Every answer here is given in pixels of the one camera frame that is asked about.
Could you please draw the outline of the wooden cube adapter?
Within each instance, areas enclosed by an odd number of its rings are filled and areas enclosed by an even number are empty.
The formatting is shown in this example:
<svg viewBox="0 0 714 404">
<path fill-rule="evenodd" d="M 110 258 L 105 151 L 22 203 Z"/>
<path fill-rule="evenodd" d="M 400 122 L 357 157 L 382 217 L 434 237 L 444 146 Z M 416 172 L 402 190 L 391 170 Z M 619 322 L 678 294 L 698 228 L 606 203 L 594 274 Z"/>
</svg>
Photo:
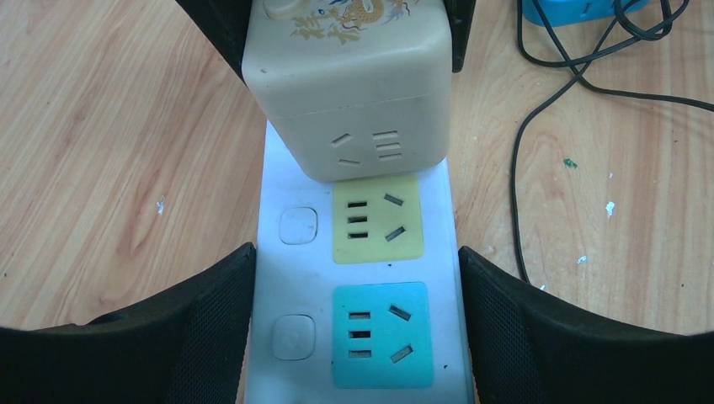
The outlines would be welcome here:
<svg viewBox="0 0 714 404">
<path fill-rule="evenodd" d="M 446 157 L 451 50 L 441 1 L 256 1 L 242 74 L 303 173 L 333 182 Z"/>
</svg>

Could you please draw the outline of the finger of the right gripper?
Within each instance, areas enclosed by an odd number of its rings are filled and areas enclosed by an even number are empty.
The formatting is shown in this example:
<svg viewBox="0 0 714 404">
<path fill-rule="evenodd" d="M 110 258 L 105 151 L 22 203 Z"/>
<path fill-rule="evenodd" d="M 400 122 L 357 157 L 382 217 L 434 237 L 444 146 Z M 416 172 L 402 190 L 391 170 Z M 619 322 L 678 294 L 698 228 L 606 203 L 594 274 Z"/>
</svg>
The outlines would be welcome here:
<svg viewBox="0 0 714 404">
<path fill-rule="evenodd" d="M 450 25 L 452 72 L 462 70 L 472 28 L 476 0 L 444 0 L 445 11 Z"/>
<path fill-rule="evenodd" d="M 176 0 L 241 81 L 251 0 Z"/>
</svg>

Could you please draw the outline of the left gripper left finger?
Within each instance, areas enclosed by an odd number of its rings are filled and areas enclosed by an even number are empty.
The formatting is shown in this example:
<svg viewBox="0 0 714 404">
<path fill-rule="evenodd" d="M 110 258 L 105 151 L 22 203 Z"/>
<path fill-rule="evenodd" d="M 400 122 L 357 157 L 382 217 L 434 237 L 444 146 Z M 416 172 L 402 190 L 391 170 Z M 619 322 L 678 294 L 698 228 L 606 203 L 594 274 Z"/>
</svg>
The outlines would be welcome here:
<svg viewBox="0 0 714 404">
<path fill-rule="evenodd" d="M 245 243 L 156 295 L 91 322 L 1 331 L 4 403 L 233 403 L 253 309 Z"/>
</svg>

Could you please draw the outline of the white power strip blue USB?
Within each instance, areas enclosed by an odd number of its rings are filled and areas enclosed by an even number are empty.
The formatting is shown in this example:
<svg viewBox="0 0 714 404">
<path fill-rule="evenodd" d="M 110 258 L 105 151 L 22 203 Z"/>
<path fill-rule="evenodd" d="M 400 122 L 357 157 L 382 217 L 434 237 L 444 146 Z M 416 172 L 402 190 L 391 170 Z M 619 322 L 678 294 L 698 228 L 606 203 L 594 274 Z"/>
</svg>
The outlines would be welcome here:
<svg viewBox="0 0 714 404">
<path fill-rule="evenodd" d="M 246 403 L 473 403 L 447 162 L 319 183 L 265 132 Z"/>
</svg>

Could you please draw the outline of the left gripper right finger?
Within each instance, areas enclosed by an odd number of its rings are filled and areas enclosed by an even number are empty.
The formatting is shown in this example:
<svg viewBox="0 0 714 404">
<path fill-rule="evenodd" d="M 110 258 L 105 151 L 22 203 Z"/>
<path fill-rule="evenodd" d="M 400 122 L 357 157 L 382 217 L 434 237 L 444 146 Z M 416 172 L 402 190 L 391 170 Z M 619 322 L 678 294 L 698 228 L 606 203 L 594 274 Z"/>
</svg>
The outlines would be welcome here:
<svg viewBox="0 0 714 404">
<path fill-rule="evenodd" d="M 482 403 L 710 403 L 713 335 L 679 335 L 586 311 L 459 251 Z"/>
</svg>

